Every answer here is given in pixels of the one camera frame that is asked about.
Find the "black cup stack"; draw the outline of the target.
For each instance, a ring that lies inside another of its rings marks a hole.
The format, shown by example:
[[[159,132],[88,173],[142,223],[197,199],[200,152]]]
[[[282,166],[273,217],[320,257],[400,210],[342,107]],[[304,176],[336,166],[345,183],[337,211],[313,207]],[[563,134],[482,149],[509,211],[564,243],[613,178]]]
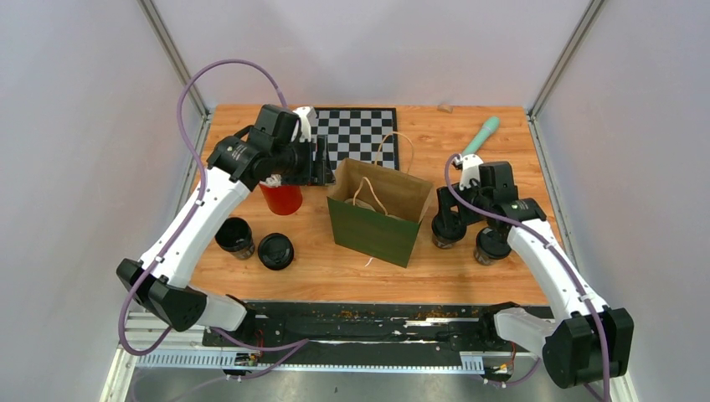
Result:
[[[214,236],[217,245],[239,260],[248,260],[255,252],[249,224],[239,217],[227,218]]]

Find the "red straw holder cup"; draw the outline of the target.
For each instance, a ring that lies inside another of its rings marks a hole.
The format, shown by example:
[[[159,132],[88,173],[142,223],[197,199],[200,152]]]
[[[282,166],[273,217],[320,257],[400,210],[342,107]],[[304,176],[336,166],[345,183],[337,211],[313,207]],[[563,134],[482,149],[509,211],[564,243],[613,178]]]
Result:
[[[301,188],[292,185],[270,186],[260,183],[260,190],[273,214],[286,216],[295,213],[302,205]]]

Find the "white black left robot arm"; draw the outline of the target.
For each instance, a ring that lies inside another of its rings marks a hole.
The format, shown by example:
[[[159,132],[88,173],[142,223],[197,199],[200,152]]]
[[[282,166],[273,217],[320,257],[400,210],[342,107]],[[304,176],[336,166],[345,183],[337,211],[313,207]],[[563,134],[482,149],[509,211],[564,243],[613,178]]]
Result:
[[[205,174],[163,235],[137,260],[124,259],[116,274],[134,300],[171,329],[194,325],[219,327],[237,346],[250,344],[256,323],[245,304],[190,286],[196,265],[229,215],[257,185],[278,174],[297,185],[316,183],[314,168],[323,168],[323,140],[313,138],[317,113],[312,106],[293,111],[262,106],[254,124],[217,143]]]

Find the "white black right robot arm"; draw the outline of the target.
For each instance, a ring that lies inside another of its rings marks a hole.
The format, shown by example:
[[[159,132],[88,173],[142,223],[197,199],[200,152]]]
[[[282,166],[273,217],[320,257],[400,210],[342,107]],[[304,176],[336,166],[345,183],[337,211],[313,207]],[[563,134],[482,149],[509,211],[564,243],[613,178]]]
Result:
[[[635,323],[623,307],[613,308],[592,289],[557,241],[542,207],[521,198],[509,162],[483,162],[454,154],[445,163],[445,184],[436,191],[438,211],[432,241],[449,249],[469,226],[483,223],[474,257],[492,265],[516,254],[547,297],[553,320],[505,302],[488,307],[477,328],[483,346],[513,343],[542,360],[551,380],[566,389],[626,375]]]

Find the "black lid stack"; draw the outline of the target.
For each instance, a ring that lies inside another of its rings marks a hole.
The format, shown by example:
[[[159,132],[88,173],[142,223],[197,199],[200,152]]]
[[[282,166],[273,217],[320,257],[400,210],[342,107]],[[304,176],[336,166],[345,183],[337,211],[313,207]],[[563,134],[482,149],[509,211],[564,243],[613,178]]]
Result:
[[[264,267],[272,271],[281,271],[295,259],[295,248],[286,235],[271,233],[259,243],[257,255]]]

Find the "clear brown plastic cup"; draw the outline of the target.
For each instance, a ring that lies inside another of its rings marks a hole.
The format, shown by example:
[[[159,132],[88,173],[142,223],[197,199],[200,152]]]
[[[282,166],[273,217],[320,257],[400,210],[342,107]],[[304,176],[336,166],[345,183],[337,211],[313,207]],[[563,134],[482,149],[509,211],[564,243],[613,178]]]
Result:
[[[497,262],[497,259],[491,258],[488,254],[478,249],[474,250],[473,255],[476,262],[480,265],[493,265]]]

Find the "black cup lid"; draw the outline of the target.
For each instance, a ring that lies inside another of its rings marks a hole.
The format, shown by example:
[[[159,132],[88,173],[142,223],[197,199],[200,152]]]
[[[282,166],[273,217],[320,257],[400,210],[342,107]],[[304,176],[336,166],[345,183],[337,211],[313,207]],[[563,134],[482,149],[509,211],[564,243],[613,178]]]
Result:
[[[512,252],[511,247],[503,239],[502,235],[489,227],[482,229],[477,234],[476,249],[497,260],[507,258]]]
[[[451,216],[437,214],[432,220],[433,237],[443,240],[460,241],[466,236],[466,225],[461,222],[458,214]]]

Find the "small brown wood block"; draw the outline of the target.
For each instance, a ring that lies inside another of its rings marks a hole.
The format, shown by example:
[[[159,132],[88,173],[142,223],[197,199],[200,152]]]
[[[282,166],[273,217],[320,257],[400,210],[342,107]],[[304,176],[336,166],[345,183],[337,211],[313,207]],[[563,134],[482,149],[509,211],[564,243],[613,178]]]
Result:
[[[444,113],[451,114],[454,110],[454,107],[449,104],[439,104],[439,105],[437,105],[437,110],[444,112]]]

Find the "green paper bag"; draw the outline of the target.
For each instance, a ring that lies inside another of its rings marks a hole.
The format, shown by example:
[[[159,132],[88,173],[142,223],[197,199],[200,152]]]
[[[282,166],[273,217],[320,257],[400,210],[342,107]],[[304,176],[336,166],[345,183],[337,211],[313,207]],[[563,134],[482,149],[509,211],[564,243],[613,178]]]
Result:
[[[347,205],[361,199],[386,209],[394,219]],[[335,171],[335,184],[327,192],[332,235],[337,245],[393,265],[409,265],[419,230],[434,198],[434,185],[408,170],[343,159]]]

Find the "white wrapped straws bundle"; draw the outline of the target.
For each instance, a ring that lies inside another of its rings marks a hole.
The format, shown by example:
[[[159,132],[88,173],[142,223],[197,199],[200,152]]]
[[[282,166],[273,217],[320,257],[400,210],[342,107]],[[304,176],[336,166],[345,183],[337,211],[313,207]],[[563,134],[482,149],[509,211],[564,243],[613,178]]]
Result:
[[[278,188],[282,185],[282,176],[280,174],[272,174],[262,184],[268,188]]]

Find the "black white chessboard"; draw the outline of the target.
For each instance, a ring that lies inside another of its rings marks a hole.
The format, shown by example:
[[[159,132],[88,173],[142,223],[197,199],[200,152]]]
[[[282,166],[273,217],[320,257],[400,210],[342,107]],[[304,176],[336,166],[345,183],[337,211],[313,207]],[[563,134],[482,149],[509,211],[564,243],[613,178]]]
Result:
[[[331,170],[345,158],[398,170],[397,111],[393,107],[317,107],[312,133],[327,139]]]

